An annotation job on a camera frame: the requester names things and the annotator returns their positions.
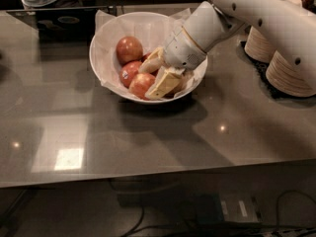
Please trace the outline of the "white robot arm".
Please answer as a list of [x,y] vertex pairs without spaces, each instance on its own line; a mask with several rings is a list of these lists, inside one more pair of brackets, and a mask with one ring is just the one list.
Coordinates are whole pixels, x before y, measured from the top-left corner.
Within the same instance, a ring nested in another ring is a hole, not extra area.
[[208,0],[140,66],[141,73],[157,73],[145,97],[162,99],[180,83],[184,71],[196,69],[215,45],[246,24],[257,29],[308,86],[316,88],[315,14],[287,0]]

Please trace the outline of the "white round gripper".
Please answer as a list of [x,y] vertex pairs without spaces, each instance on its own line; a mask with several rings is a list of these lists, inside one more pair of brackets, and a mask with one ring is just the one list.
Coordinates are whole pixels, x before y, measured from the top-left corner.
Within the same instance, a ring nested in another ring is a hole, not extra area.
[[186,30],[176,27],[166,38],[163,48],[155,48],[138,69],[139,73],[152,73],[159,69],[145,97],[149,100],[163,98],[181,83],[185,69],[195,70],[205,59],[206,53],[195,44]]

